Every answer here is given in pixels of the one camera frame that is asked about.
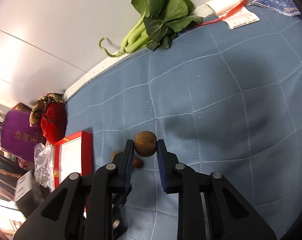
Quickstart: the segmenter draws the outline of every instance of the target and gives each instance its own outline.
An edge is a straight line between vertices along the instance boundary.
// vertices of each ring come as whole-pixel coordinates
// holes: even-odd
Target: label
[[[292,0],[254,0],[250,5],[259,5],[286,16],[299,15],[300,12]]]
[[[14,194],[14,202],[17,202],[31,189],[32,189],[32,171],[28,171],[17,181],[16,190]]]
[[[223,17],[229,11],[230,10],[228,10],[227,12],[224,12],[223,14],[218,15],[218,17],[219,18]],[[234,28],[237,28],[237,27],[249,24],[249,23],[257,22],[259,20],[260,19],[257,15],[255,15],[254,13],[250,12],[245,7],[243,7],[239,12],[237,12],[236,14],[230,16],[229,18],[227,18],[223,21],[226,22],[229,25],[229,29],[232,30]]]
[[[236,7],[239,3],[241,3],[240,0],[211,0],[207,2],[207,5],[209,5],[214,10],[219,18],[221,18],[225,16],[231,9]],[[258,16],[243,7],[236,14],[222,21],[226,22],[229,25],[229,29],[232,30],[234,28],[259,20],[260,19]]]

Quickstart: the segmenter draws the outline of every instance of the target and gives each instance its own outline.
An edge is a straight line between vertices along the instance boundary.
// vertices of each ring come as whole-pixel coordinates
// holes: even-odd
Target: bolt head
[[[115,220],[114,222],[113,222],[113,228],[115,229],[115,228],[117,228],[118,227],[118,225],[120,224],[120,220]]]
[[[215,179],[220,179],[222,178],[222,174],[220,172],[215,171],[212,173],[212,177]]]
[[[175,168],[176,168],[177,170],[184,170],[185,166],[184,166],[184,164],[182,164],[182,163],[178,163],[178,164],[175,165]]]
[[[106,166],[106,169],[107,169],[107,170],[114,170],[115,167],[116,167],[115,164],[109,163],[109,164]]]
[[[70,179],[72,179],[72,180],[75,180],[75,179],[77,179],[78,178],[78,174],[77,173],[71,173],[70,175],[69,175],[69,178]]]

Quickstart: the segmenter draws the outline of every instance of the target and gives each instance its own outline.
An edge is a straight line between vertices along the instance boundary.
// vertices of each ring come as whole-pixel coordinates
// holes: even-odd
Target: red mesh bag
[[[49,143],[55,144],[63,139],[66,130],[66,110],[61,103],[51,103],[42,114],[41,128]]]

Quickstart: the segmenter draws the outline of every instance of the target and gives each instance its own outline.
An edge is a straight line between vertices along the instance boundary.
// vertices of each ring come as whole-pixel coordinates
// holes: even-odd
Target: white wall
[[[192,0],[196,6],[209,0]],[[138,21],[131,0],[0,0],[0,103],[64,92]]]

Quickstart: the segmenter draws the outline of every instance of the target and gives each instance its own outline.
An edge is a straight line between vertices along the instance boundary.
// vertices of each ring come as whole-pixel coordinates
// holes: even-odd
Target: small fruit
[[[156,135],[143,131],[134,138],[134,149],[141,157],[150,157],[156,152]]]
[[[133,159],[133,168],[140,169],[140,168],[142,168],[143,164],[144,163],[142,160],[140,160],[138,158]]]
[[[112,153],[112,155],[111,155],[111,161],[112,162],[113,162],[113,159],[114,159],[115,155],[117,155],[118,153],[122,153],[122,152],[121,151],[116,151],[116,152]],[[133,159],[133,168],[140,169],[140,168],[142,168],[143,164],[144,163],[143,163],[142,160],[137,159],[137,158],[134,157],[134,159]]]

